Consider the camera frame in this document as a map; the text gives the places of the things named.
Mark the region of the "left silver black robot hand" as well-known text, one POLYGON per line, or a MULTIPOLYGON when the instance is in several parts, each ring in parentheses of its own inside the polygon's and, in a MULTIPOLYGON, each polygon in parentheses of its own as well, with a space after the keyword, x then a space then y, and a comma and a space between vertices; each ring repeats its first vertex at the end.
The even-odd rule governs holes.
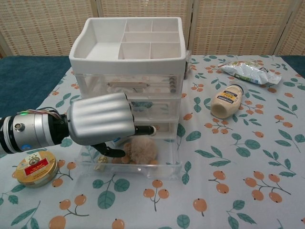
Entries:
POLYGON ((72 103, 59 124, 54 125, 55 143, 70 136, 82 146, 92 146, 108 157, 124 157, 125 152, 112 149, 106 142, 134 135, 154 135, 152 125, 134 123, 131 106, 125 93, 113 93, 72 103))

